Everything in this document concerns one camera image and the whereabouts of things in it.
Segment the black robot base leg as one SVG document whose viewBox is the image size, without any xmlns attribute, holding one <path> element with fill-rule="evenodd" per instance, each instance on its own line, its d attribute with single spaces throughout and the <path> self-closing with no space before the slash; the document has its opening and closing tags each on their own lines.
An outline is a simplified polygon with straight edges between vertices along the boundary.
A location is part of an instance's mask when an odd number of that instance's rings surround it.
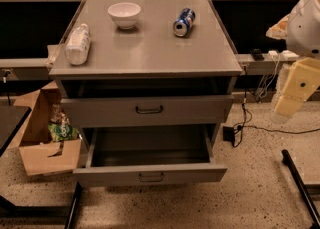
<svg viewBox="0 0 320 229">
<path fill-rule="evenodd" d="M 281 151 L 281 153 L 283 156 L 282 162 L 290 170 L 292 178 L 294 179 L 296 186 L 299 189 L 300 195 L 301 195 L 301 197 L 302 197 L 302 199 L 308 209 L 309 215 L 311 216 L 311 219 L 313 220 L 312 226 L 310 227 L 310 229 L 320 229 L 320 214 L 319 214 L 319 212 L 318 212 L 318 210 L 317 210 L 317 208 L 316 208 L 316 206 L 310 196 L 310 193 L 309 193 L 310 189 L 318 189 L 319 186 L 317 184 L 306 185 L 303 182 L 289 151 L 286 149 L 283 149 Z"/>
</svg>

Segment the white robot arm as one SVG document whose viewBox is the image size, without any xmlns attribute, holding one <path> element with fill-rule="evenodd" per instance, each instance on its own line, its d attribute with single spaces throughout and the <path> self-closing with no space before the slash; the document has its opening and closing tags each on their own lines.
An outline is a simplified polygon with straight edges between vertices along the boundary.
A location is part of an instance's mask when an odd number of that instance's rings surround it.
<svg viewBox="0 0 320 229">
<path fill-rule="evenodd" d="M 299 0 L 266 36 L 285 40 L 299 56 L 280 69 L 271 101 L 272 121 L 286 123 L 320 87 L 320 0 Z"/>
</svg>

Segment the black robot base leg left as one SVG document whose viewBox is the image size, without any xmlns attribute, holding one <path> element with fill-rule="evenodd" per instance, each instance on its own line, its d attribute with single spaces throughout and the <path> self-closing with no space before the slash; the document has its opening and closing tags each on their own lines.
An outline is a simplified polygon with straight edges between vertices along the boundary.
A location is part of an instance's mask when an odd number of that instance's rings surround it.
<svg viewBox="0 0 320 229">
<path fill-rule="evenodd" d="M 62 218 L 64 229 L 74 229 L 74 222 L 81 199 L 82 187 L 76 184 L 72 201 L 69 206 L 16 206 L 3 196 L 0 196 L 1 218 Z"/>
</svg>

